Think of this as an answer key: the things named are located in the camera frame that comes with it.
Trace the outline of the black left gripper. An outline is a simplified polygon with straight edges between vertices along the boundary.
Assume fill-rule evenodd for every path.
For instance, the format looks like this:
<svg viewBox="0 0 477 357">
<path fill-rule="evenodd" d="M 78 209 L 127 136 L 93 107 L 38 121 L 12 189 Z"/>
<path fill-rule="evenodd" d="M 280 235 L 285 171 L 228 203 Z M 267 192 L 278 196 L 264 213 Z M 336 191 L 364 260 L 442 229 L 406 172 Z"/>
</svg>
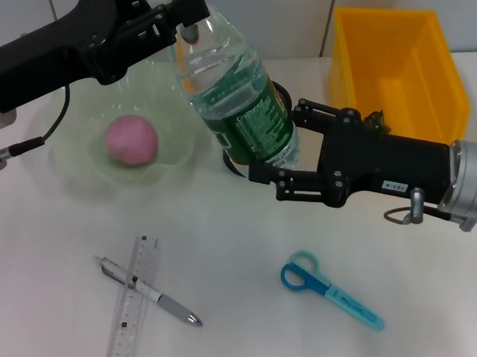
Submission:
<svg viewBox="0 0 477 357">
<path fill-rule="evenodd" d="M 150 9 L 146 0 L 80 0 L 63 18 L 0 47 L 0 112 L 84 78 L 121 79 L 125 67 L 110 50 L 119 18 Z"/>
</svg>

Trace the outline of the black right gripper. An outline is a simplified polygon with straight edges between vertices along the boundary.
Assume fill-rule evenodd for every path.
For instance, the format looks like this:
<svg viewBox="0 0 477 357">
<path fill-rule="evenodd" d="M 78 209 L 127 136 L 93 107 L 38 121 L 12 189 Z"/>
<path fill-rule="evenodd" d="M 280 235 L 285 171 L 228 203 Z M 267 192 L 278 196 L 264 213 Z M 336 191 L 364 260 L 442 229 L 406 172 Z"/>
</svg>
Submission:
<svg viewBox="0 0 477 357">
<path fill-rule="evenodd" d="M 449 187 L 448 145 L 378 133 L 362 124 L 355 109 L 335 109 L 302 98 L 292 109 L 292 120 L 297 127 L 326 135 L 323 174 L 249 166 L 248 179 L 274 184 L 277 200 L 342 207 L 359 191 L 407 199 L 412 189 L 421 188 L 426 202 L 438 204 Z"/>
</svg>

